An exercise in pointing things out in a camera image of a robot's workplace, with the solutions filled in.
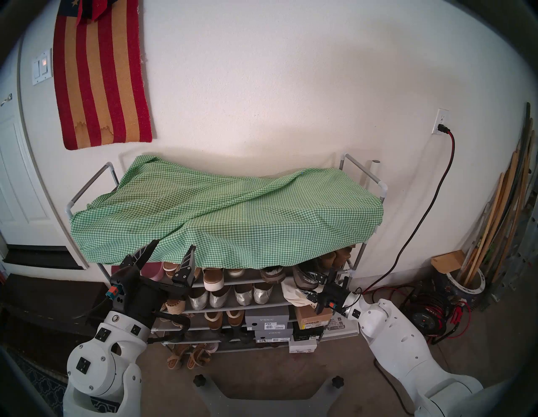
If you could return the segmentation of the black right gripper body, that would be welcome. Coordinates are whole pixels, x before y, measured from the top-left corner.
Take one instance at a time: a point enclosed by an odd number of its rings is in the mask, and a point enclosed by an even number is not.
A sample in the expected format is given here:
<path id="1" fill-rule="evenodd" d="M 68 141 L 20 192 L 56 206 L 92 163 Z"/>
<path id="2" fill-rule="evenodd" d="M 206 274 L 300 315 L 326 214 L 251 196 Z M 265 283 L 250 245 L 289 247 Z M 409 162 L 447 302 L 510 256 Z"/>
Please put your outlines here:
<path id="1" fill-rule="evenodd" d="M 323 289 L 327 294 L 327 307 L 341 316 L 350 316 L 352 310 L 352 292 L 348 289 Z M 321 315 L 325 309 L 314 309 Z"/>

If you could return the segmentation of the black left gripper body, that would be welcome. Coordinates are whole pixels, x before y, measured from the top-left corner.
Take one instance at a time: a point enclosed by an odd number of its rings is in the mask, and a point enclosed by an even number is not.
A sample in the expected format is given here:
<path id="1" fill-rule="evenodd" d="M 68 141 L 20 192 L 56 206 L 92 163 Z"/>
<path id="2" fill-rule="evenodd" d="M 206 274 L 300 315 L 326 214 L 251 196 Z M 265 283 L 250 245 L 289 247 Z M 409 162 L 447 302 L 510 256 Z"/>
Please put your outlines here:
<path id="1" fill-rule="evenodd" d="M 119 269 L 109 278 L 111 286 L 120 286 L 112 302 L 112 311 L 134 319 L 145 327 L 152 327 L 159 317 L 181 327 L 189 327 L 189 318 L 162 313 L 161 307 L 167 300 L 181 300 L 189 292 L 189 278 L 177 272 L 172 280 L 153 281 L 142 277 L 135 266 Z"/>

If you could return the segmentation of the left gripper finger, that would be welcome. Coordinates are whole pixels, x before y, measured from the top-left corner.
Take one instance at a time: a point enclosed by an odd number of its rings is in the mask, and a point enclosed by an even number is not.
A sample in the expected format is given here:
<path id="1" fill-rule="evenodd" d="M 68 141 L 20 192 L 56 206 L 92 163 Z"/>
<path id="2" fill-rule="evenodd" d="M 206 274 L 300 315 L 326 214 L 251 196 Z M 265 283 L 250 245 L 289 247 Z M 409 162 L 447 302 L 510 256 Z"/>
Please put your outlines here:
<path id="1" fill-rule="evenodd" d="M 159 242 L 159 239 L 154 239 L 149 244 L 138 249 L 134 254 L 126 255 L 120 263 L 120 273 L 140 273 Z"/>
<path id="2" fill-rule="evenodd" d="M 179 268 L 172 276 L 172 283 L 177 288 L 191 288 L 195 281 L 195 251 L 196 246 L 191 245 L 184 255 Z"/>

